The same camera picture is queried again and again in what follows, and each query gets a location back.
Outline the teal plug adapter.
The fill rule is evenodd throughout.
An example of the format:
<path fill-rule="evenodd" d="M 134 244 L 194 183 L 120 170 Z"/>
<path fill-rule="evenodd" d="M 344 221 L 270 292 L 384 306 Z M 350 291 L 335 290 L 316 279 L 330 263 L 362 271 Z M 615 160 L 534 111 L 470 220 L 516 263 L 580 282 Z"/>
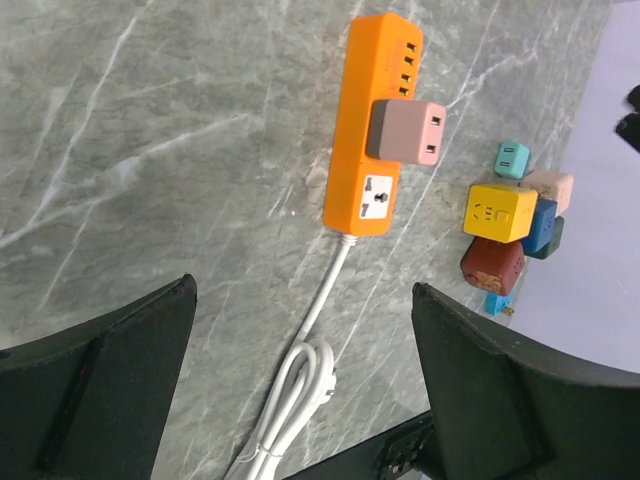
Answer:
<path fill-rule="evenodd" d="M 530 160 L 530 149 L 519 142 L 503 142 L 498 150 L 494 172 L 503 178 L 520 180 L 526 173 Z"/>

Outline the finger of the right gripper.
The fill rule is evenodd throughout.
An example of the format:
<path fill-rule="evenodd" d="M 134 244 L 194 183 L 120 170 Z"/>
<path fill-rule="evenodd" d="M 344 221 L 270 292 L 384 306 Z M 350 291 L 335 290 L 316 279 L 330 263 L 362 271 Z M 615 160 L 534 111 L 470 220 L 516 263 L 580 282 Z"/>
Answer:
<path fill-rule="evenodd" d="M 637 153 L 640 152 L 640 86 L 635 86 L 626 101 L 631 112 L 623 117 L 615 127 L 615 133 Z"/>

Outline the dark green cube socket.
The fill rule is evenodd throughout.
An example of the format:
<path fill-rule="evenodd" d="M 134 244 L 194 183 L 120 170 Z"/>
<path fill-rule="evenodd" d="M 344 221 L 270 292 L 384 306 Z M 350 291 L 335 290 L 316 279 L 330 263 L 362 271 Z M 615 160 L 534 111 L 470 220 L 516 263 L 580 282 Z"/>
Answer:
<path fill-rule="evenodd" d="M 562 216 L 558 216 L 555 219 L 551 240 L 537 252 L 532 252 L 530 250 L 525 249 L 524 255 L 534 259 L 538 259 L 538 260 L 547 259 L 559 248 L 562 240 L 564 225 L 565 225 L 564 218 Z"/>

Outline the red-brown cube socket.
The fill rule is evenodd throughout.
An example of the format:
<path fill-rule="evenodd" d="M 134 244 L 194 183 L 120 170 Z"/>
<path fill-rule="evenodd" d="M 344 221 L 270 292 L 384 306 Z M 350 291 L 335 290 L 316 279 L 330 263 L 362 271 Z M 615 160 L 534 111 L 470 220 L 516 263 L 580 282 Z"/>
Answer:
<path fill-rule="evenodd" d="M 525 266 L 520 241 L 500 243 L 475 237 L 460 262 L 465 280 L 472 286 L 508 296 Z"/>

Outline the blue cube socket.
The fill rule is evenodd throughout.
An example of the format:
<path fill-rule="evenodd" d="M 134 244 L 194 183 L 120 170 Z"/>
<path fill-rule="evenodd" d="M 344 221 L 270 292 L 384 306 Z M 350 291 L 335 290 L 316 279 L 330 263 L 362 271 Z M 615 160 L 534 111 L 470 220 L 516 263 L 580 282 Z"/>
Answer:
<path fill-rule="evenodd" d="M 537 201 L 529 234 L 521 240 L 526 255 L 537 253 L 551 241 L 556 212 L 556 201 L 544 198 Z"/>

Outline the bright blue plug adapter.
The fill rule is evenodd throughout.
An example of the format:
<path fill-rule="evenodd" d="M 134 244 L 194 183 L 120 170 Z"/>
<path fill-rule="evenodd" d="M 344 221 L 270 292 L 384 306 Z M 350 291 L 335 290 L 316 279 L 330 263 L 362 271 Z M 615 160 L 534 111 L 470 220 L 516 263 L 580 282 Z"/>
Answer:
<path fill-rule="evenodd" d="M 513 297 L 514 292 L 511 292 L 506 296 L 488 293 L 484 303 L 484 312 L 492 316 L 496 316 L 498 314 L 512 316 L 514 313 L 512 308 Z"/>

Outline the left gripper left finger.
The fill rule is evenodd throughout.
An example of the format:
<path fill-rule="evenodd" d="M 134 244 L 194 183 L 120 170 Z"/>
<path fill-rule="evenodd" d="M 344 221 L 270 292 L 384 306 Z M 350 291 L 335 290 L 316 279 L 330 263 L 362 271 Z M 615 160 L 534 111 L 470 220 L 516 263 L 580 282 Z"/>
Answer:
<path fill-rule="evenodd" d="M 183 277 L 1 352 L 4 479 L 148 479 L 197 305 Z"/>

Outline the yellow cube socket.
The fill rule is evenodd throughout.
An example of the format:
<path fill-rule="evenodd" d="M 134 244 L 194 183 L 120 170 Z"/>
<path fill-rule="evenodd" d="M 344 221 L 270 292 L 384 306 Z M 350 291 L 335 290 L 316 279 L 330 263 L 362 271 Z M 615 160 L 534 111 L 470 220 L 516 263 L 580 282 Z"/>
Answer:
<path fill-rule="evenodd" d="M 463 231 L 500 243 L 525 238 L 531 229 L 538 192 L 505 184 L 470 187 Z"/>

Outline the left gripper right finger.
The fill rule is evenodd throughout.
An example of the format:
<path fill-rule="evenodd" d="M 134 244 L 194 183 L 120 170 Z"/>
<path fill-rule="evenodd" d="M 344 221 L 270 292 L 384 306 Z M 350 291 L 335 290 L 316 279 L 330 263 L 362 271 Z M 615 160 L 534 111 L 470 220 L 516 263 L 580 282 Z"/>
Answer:
<path fill-rule="evenodd" d="M 638 374 L 548 347 L 426 283 L 411 319 L 444 478 L 638 478 Z"/>

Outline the orange power strip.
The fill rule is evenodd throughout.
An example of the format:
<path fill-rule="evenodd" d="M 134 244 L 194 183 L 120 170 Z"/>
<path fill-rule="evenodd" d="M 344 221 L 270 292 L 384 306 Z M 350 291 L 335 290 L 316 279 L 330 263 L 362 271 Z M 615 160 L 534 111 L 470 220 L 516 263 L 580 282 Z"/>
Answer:
<path fill-rule="evenodd" d="M 349 27 L 323 210 L 324 226 L 354 237 L 391 225 L 401 166 L 370 156 L 374 108 L 414 98 L 423 47 L 417 25 L 395 13 L 360 16 Z"/>

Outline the pink plug adapter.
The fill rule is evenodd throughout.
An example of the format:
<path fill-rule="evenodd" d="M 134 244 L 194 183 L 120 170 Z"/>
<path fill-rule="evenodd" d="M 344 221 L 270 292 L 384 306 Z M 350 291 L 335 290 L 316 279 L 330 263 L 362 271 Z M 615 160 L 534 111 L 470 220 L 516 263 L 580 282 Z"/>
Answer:
<path fill-rule="evenodd" d="M 366 154 L 402 164 L 437 164 L 447 110 L 419 100 L 385 99 L 373 103 Z"/>

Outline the peach cube socket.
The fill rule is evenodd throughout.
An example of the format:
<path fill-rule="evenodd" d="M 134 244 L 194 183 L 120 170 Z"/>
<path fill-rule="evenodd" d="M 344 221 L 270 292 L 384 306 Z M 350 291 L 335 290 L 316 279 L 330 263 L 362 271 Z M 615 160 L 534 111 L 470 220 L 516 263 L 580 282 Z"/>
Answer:
<path fill-rule="evenodd" d="M 555 201 L 556 216 L 561 216 L 570 204 L 574 176 L 564 172 L 538 170 L 523 177 L 518 185 L 537 191 L 540 198 Z"/>

